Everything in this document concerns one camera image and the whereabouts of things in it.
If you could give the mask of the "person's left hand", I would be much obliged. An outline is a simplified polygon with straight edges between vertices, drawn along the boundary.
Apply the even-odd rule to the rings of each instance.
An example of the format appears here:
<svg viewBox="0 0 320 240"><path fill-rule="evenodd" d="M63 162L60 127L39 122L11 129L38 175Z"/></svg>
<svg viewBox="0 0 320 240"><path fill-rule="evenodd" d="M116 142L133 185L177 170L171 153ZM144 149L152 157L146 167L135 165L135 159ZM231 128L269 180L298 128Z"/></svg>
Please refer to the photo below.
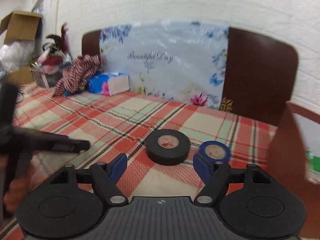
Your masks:
<svg viewBox="0 0 320 240"><path fill-rule="evenodd" d="M9 213L14 213L20 202L31 189L31 178L34 174L33 164L29 164L25 172L14 179L9 186L9 190L4 194L3 204Z"/></svg>

